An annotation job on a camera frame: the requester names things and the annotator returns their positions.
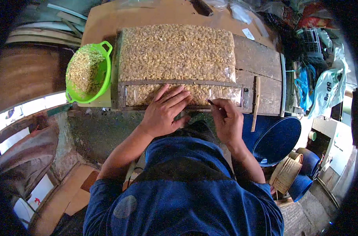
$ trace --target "green plastic basket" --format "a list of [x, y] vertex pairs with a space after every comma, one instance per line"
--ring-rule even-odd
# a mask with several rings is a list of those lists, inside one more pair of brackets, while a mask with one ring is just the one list
[[[103, 45], [106, 44], [108, 46], [108, 51], [104, 49]], [[88, 94], [85, 92], [80, 92], [79, 89], [77, 89], [77, 86], [72, 83], [71, 81], [68, 81], [68, 78], [66, 77], [66, 98], [68, 102], [79, 102], [79, 103], [89, 103], [91, 101], [94, 101], [99, 96], [104, 94], [107, 89], [110, 86], [110, 58], [109, 55], [112, 51], [112, 46], [107, 41], [103, 41], [101, 43], [92, 43], [91, 44], [91, 50], [97, 50], [101, 52], [101, 54], [106, 58], [104, 61], [102, 61], [99, 64], [98, 71], [96, 73], [95, 81], [101, 81], [104, 79], [104, 83], [99, 90], [99, 92], [96, 95]], [[70, 59], [70, 62], [68, 63], [68, 68], [66, 70], [66, 73], [68, 72], [68, 69], [70, 68], [71, 61], [73, 60], [73, 57]]]

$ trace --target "blue bucket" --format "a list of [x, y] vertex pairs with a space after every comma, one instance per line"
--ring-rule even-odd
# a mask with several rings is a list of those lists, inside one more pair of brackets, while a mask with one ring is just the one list
[[315, 174], [318, 167], [318, 163], [321, 160], [315, 153], [306, 148], [299, 148], [297, 149], [296, 153], [304, 155], [304, 158], [302, 160], [302, 167], [299, 172], [301, 174], [305, 174], [309, 177], [312, 177]]
[[292, 197], [293, 201], [297, 202], [300, 200], [312, 186], [312, 183], [313, 181], [306, 175], [298, 174], [288, 190], [288, 193]]
[[292, 151], [300, 134], [299, 119], [293, 116], [282, 118], [258, 139], [252, 148], [252, 154], [261, 167], [276, 165]]

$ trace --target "basket handle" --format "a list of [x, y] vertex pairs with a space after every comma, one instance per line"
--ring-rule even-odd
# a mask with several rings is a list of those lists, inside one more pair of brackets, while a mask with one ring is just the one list
[[66, 99], [68, 100], [68, 102], [70, 102], [70, 103], [75, 102], [74, 99], [70, 96], [70, 94], [68, 94], [68, 91], [66, 91], [65, 95], [66, 95]]
[[104, 45], [104, 44], [106, 44], [108, 46], [107, 56], [109, 57], [110, 52], [112, 52], [112, 45], [110, 43], [108, 43], [108, 41], [103, 41], [99, 45]]

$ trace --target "label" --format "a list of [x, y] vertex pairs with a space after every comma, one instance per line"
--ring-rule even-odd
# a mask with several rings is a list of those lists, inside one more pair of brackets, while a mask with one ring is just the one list
[[250, 32], [249, 29], [246, 28], [246, 29], [243, 29], [242, 31], [248, 39], [255, 40], [254, 36], [252, 35], [252, 33]]

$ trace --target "cloth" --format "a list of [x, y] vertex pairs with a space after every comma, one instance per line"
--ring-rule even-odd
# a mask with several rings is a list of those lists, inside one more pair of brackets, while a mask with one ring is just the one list
[[125, 192], [123, 182], [106, 179], [90, 188], [84, 235], [283, 234], [270, 186], [238, 184], [214, 143], [164, 137], [145, 158], [144, 172]]
[[166, 137], [193, 137], [216, 144], [216, 138], [204, 120], [195, 121], [191, 125], [186, 125], [182, 129], [177, 129], [171, 134], [156, 137], [153, 141]]

